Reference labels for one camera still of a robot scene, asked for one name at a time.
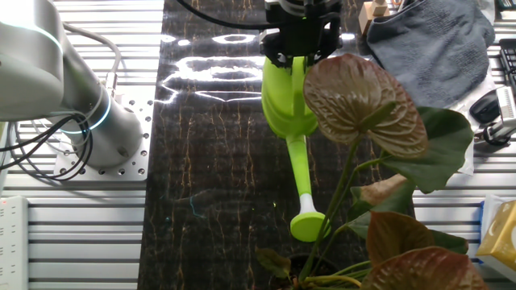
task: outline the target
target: brown leaf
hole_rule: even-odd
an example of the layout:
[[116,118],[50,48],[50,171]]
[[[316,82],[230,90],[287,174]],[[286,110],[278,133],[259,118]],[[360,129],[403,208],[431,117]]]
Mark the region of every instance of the brown leaf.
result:
[[360,199],[370,205],[379,205],[385,198],[390,197],[408,180],[397,174],[387,180],[375,182],[360,188]]
[[431,246],[374,267],[361,290],[489,290],[467,255]]
[[407,251],[434,245],[434,236],[421,222],[399,213],[371,212],[366,246],[374,267]]
[[390,115],[367,134],[399,158],[418,158],[427,150],[427,132],[410,96],[370,61],[351,54],[321,60],[308,72],[304,94],[321,132],[332,141],[352,143],[365,118],[396,102]]
[[275,250],[255,248],[256,259],[267,271],[277,278],[288,278],[290,273],[290,259],[281,257]]

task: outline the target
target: black table surface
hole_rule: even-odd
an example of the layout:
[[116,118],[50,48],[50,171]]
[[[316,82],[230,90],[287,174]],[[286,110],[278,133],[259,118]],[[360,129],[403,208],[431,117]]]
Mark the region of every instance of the black table surface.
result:
[[[344,2],[345,40],[336,54],[363,55],[362,0]],[[264,21],[263,0],[193,5],[219,19]],[[289,233],[298,193],[285,140],[269,129],[260,104],[258,31],[216,26],[166,0],[163,34],[173,41],[160,52],[139,289],[268,289],[270,274],[256,261],[255,247],[288,256],[308,253],[311,245]],[[324,212],[348,149],[317,131],[308,150],[315,207]],[[364,141],[353,161],[377,154]],[[356,184],[384,174],[364,172]],[[343,234],[329,259],[338,267],[366,260],[364,241]]]

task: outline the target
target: gray cloth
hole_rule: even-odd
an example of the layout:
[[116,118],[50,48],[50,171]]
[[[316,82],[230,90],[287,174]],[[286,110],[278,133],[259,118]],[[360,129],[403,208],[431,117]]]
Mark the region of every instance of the gray cloth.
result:
[[367,41],[416,106],[445,108],[484,80],[494,29],[474,0],[416,0],[374,19]]

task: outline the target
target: black mouse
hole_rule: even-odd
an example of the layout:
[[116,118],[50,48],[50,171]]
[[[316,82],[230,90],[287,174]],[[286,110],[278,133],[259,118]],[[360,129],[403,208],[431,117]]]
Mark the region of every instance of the black mouse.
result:
[[469,113],[480,124],[489,124],[500,116],[497,90],[492,90],[469,108]]

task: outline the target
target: green watering can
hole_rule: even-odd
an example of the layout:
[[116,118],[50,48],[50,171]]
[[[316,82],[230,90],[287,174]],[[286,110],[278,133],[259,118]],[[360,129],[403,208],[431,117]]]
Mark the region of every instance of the green watering can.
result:
[[317,118],[303,97],[305,59],[295,57],[291,69],[278,68],[269,59],[264,65],[262,106],[267,122],[276,135],[285,139],[298,187],[300,213],[290,222],[292,235],[303,242],[315,242],[324,214],[312,200],[306,136],[317,129]]

